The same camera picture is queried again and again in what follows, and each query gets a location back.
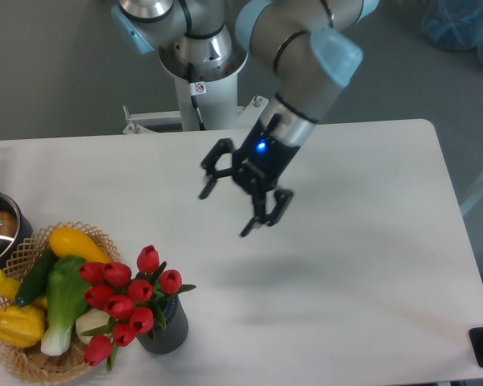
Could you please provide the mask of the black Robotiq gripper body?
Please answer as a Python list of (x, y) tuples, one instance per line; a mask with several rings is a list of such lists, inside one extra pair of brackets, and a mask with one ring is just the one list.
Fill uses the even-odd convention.
[(299, 151), (277, 139), (281, 118), (271, 118), (267, 125), (257, 120), (245, 141), (232, 156), (232, 180), (247, 194), (263, 199), (275, 191), (276, 200), (293, 198), (293, 191), (278, 188), (281, 174)]

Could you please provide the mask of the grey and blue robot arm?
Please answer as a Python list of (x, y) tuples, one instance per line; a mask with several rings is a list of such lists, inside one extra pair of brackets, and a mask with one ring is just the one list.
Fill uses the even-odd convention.
[(237, 124), (237, 76), (249, 57), (280, 80), (279, 90), (240, 146), (220, 139), (201, 165), (205, 199), (224, 177), (250, 195), (245, 227), (277, 224), (293, 198), (278, 185), (300, 147), (349, 84), (363, 53), (342, 31), (375, 1), (250, 1), (229, 25), (223, 1), (116, 1), (111, 16), (140, 54), (155, 51), (173, 77), (186, 131)]

